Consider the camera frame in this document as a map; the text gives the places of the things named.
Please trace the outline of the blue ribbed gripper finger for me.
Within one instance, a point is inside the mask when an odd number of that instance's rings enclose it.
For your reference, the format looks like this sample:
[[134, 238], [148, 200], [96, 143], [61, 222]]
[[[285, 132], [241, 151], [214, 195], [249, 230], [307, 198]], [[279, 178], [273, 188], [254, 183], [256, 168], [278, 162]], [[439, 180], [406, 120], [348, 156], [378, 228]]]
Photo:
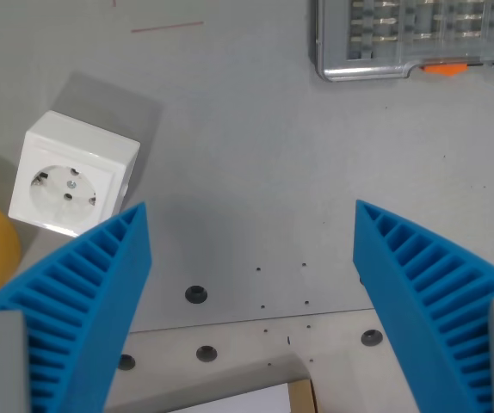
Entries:
[[422, 412], [491, 412], [494, 266], [363, 200], [353, 262]]
[[24, 317], [33, 412], [101, 412], [151, 270], [146, 205], [74, 238], [0, 290]]

